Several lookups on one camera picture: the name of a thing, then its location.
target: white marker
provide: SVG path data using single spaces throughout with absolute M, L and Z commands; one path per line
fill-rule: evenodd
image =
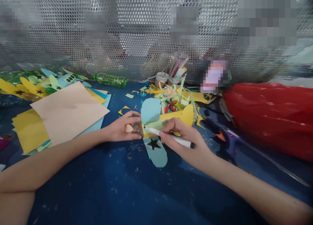
M 156 134 L 158 136 L 160 136 L 160 131 L 154 128 L 148 128 L 148 127 L 144 127 L 145 129 L 147 129 L 148 131 L 150 131 L 153 134 Z M 176 142 L 178 142 L 179 144 L 187 147 L 187 148 L 195 148 L 195 144 L 193 142 L 190 142 L 188 140 L 170 135 L 172 137 L 172 139 L 174 139 Z

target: stack of colored paper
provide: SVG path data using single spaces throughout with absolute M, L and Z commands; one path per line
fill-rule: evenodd
M 23 154 L 34 154 L 101 128 L 111 95 L 76 82 L 13 118 Z

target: pink object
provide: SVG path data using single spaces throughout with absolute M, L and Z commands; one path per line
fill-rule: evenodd
M 10 144 L 9 141 L 0 139 L 0 151 Z

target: beige paper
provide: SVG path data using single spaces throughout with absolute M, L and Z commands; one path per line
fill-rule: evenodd
M 49 134 L 52 146 L 73 139 L 109 112 L 80 82 L 31 104 Z

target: craft supplies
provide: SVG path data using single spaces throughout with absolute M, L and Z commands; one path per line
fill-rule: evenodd
M 93 75 L 93 78 L 100 84 L 112 85 L 122 89 L 124 89 L 127 84 L 125 77 L 113 76 L 106 73 L 98 73 Z

